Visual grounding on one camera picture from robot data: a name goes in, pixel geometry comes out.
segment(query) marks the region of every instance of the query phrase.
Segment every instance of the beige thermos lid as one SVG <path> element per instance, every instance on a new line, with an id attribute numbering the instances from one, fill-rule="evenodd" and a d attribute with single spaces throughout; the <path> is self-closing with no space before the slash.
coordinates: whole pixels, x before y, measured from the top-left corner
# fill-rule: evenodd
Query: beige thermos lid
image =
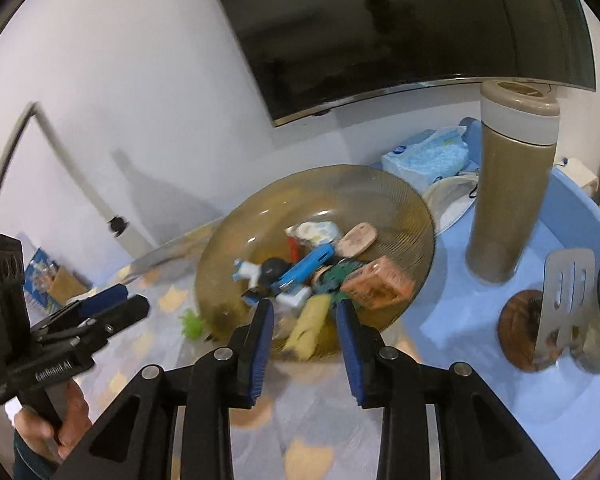
<path id="1" fill-rule="evenodd" d="M 482 122 L 494 132 L 538 146 L 558 141 L 560 104 L 544 92 L 515 81 L 480 85 Z"/>

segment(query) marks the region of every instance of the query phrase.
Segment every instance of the sleeve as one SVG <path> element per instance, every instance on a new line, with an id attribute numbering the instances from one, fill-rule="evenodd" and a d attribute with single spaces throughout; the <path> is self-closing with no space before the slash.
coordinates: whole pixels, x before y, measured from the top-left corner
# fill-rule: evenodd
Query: sleeve
<path id="1" fill-rule="evenodd" d="M 58 465 L 34 453 L 17 431 L 13 432 L 13 480 L 50 480 Z"/>

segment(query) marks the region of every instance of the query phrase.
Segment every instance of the table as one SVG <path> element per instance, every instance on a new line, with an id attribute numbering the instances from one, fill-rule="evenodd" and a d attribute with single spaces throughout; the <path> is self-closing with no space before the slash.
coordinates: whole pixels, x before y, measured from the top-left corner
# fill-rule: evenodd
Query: table
<path id="1" fill-rule="evenodd" d="M 600 449 L 600 376 L 580 370 L 566 354 L 555 367 L 525 374 L 504 358 L 496 336 L 498 316 L 507 299 L 526 288 L 542 289 L 544 259 L 549 252 L 584 241 L 600 259 L 600 215 L 592 203 L 584 202 L 589 198 L 578 194 L 580 190 L 556 171 L 541 220 L 510 282 L 485 286 L 467 271 L 464 250 L 473 221 L 471 209 L 438 237 L 424 288 L 383 337 L 387 344 L 427 365 L 471 364 L 512 411 L 558 476 L 568 480 Z M 577 224 L 578 219 L 589 223 L 586 234 L 564 227 L 568 222 Z M 80 378 L 93 417 L 100 415 L 145 364 L 165 369 L 185 366 L 214 348 L 210 342 L 186 340 L 179 320 L 186 308 L 196 307 L 196 264 L 212 231 L 209 227 L 203 235 L 187 235 L 189 249 L 183 257 L 129 284 L 131 293 L 144 294 L 150 300 L 152 312 L 148 319 L 113 338 L 109 347 L 96 355 L 96 367 Z M 124 277 L 123 272 L 112 282 Z M 320 364 L 270 363 L 264 394 L 256 407 L 230 414 L 235 477 L 373 479 L 381 415 L 381 410 L 357 407 L 340 359 Z M 436 476 L 434 463 L 432 478 Z"/>

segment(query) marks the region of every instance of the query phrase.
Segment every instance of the white toy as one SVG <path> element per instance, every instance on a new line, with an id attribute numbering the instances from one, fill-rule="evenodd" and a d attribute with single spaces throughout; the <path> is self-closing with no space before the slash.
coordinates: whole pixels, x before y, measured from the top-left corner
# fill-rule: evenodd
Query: white toy
<path id="1" fill-rule="evenodd" d="M 303 244 L 318 246 L 330 244 L 342 238 L 340 229 L 334 222 L 304 222 L 285 230 L 287 236 L 293 236 Z"/>
<path id="2" fill-rule="evenodd" d="M 296 285 L 289 292 L 280 292 L 276 303 L 286 309 L 302 308 L 313 293 L 310 286 Z"/>
<path id="3" fill-rule="evenodd" d="M 234 261 L 235 272 L 232 276 L 234 282 L 240 280 L 249 280 L 249 288 L 255 288 L 258 286 L 258 280 L 260 279 L 260 266 L 252 264 L 245 260 Z"/>

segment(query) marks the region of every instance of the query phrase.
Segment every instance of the toy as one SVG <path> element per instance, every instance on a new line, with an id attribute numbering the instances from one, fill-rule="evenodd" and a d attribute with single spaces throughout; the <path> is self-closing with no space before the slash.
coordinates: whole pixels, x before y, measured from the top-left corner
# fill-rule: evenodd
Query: toy
<path id="1" fill-rule="evenodd" d="M 378 238 L 378 231 L 371 224 L 362 222 L 345 234 L 336 244 L 336 254 L 353 258 L 366 251 Z"/>
<path id="2" fill-rule="evenodd" d="M 330 307 L 330 294 L 310 297 L 283 349 L 293 352 L 301 361 L 311 357 L 318 345 L 318 334 L 324 326 Z"/>
<path id="3" fill-rule="evenodd" d="M 292 236 L 287 235 L 286 241 L 289 244 L 289 254 L 291 256 L 291 263 L 296 264 L 300 261 L 300 247 L 298 245 L 298 240 L 296 240 Z"/>
<path id="4" fill-rule="evenodd" d="M 414 288 L 410 276 L 388 256 L 381 256 L 347 276 L 340 290 L 364 308 L 373 310 L 410 300 Z"/>
<path id="5" fill-rule="evenodd" d="M 343 258 L 333 267 L 323 272 L 315 281 L 314 291 L 316 294 L 324 294 L 325 292 L 334 292 L 338 290 L 344 280 L 347 279 L 352 272 L 364 267 L 363 262 Z"/>
<path id="6" fill-rule="evenodd" d="M 360 308 L 359 304 L 357 304 L 355 301 L 351 300 L 351 298 L 345 293 L 342 292 L 341 290 L 338 290 L 336 292 L 332 292 L 331 293 L 331 306 L 335 307 L 337 306 L 339 301 L 342 300 L 349 300 L 351 301 L 351 303 L 353 304 L 353 307 L 357 310 Z M 334 315 L 335 314 L 335 310 L 332 309 L 331 313 Z"/>
<path id="7" fill-rule="evenodd" d="M 184 315 L 180 317 L 182 322 L 182 335 L 195 341 L 201 335 L 205 329 L 205 324 L 202 318 L 196 316 L 195 312 L 188 308 L 184 311 Z"/>
<path id="8" fill-rule="evenodd" d="M 258 286 L 261 272 L 259 265 L 252 264 L 251 262 L 247 262 L 245 260 L 235 260 L 234 268 L 235 272 L 232 276 L 234 282 L 239 282 L 240 280 L 249 280 L 249 288 L 255 288 Z"/>
<path id="9" fill-rule="evenodd" d="M 240 295 L 240 299 L 249 308 L 257 306 L 260 300 L 264 300 L 266 297 L 267 294 L 263 293 L 263 290 L 260 288 L 248 288 Z"/>
<path id="10" fill-rule="evenodd" d="M 299 285 L 311 276 L 315 269 L 324 264 L 335 254 L 331 244 L 317 246 L 291 269 L 285 272 L 271 287 L 274 292 L 286 292 L 294 285 Z"/>
<path id="11" fill-rule="evenodd" d="M 280 279 L 285 272 L 292 267 L 292 264 L 286 262 L 282 258 L 268 258 L 264 260 L 260 266 L 260 279 L 258 284 L 269 290 L 277 280 Z"/>
<path id="12" fill-rule="evenodd" d="M 303 222 L 285 230 L 287 236 L 293 236 L 303 244 L 318 246 L 330 244 L 342 238 L 340 229 L 334 222 Z"/>
<path id="13" fill-rule="evenodd" d="M 313 293 L 310 286 L 296 285 L 289 292 L 280 292 L 276 304 L 283 308 L 302 308 Z"/>
<path id="14" fill-rule="evenodd" d="M 327 272 L 327 270 L 331 269 L 330 265 L 324 265 L 321 267 L 318 267 L 318 270 L 316 270 L 314 272 L 314 275 L 311 277 L 311 286 L 313 289 L 315 289 L 318 285 L 320 285 L 322 283 L 322 275 Z"/>

